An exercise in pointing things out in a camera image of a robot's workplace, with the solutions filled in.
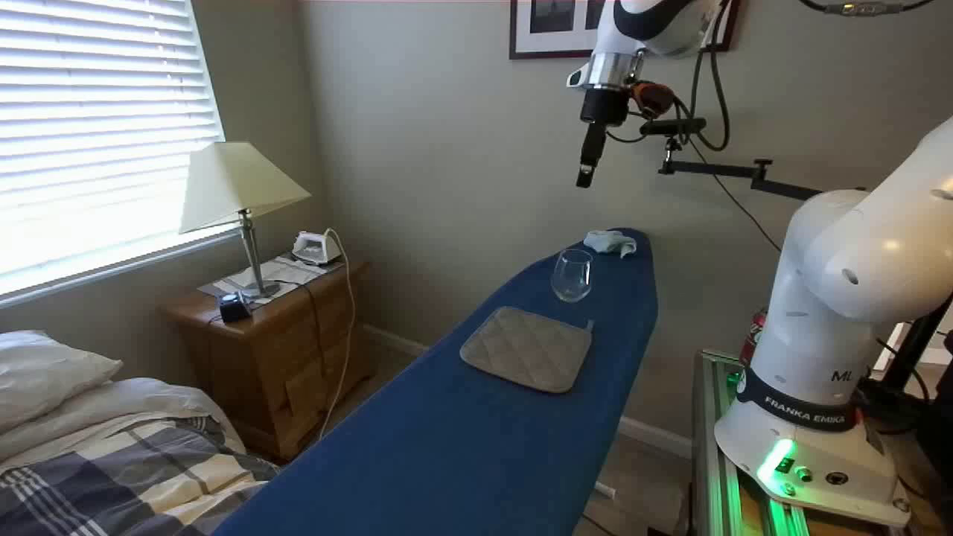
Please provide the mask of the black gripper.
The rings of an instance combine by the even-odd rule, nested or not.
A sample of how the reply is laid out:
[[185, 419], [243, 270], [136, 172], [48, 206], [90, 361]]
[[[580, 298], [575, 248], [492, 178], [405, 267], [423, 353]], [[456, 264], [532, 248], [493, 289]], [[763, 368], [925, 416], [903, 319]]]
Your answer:
[[621, 125], [627, 117], [627, 96], [614, 90], [587, 90], [580, 120], [588, 123], [578, 160], [578, 187], [588, 187], [605, 151], [605, 125]]

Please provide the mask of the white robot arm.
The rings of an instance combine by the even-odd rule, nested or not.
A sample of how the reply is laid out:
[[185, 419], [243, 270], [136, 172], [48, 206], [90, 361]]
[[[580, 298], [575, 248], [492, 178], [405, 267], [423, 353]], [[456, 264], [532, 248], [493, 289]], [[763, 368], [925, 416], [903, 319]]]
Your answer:
[[809, 195], [788, 221], [766, 324], [716, 449], [767, 496], [903, 527], [909, 495], [853, 408], [876, 331], [953, 292], [953, 120], [870, 194]]

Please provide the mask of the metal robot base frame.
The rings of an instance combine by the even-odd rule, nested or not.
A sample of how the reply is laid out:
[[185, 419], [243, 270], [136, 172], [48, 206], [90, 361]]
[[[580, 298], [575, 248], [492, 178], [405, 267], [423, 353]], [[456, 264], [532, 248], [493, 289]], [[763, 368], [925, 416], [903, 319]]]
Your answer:
[[806, 513], [766, 496], [714, 441], [714, 422], [731, 401], [742, 362], [734, 353], [700, 352], [693, 361], [691, 496], [693, 536], [809, 536]]

